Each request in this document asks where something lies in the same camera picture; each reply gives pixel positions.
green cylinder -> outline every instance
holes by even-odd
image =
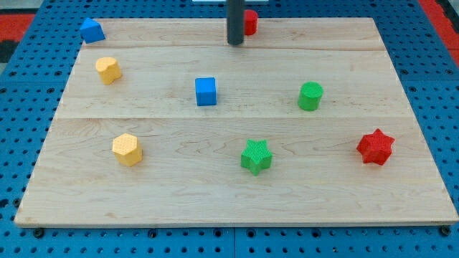
[[[317,82],[307,82],[301,86],[298,105],[306,111],[314,111],[321,101],[323,89]]]

green star-shaped block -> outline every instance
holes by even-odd
[[[271,166],[273,155],[268,150],[268,143],[266,140],[247,140],[247,147],[241,154],[241,166],[249,168],[254,176],[262,169]]]

red cylinder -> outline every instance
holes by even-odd
[[[257,32],[258,14],[253,10],[245,10],[244,12],[244,34],[247,36],[255,34]]]

red star-shaped block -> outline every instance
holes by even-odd
[[[364,135],[357,146],[357,150],[361,153],[364,163],[373,162],[382,166],[392,154],[394,141],[394,138],[383,134],[380,129],[376,129],[374,133]]]

blue pegboard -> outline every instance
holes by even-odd
[[[373,17],[459,207],[459,69],[414,0],[270,0],[260,17]],[[0,76],[0,257],[459,257],[458,225],[340,229],[19,229],[86,17],[224,17],[191,0],[46,0]]]

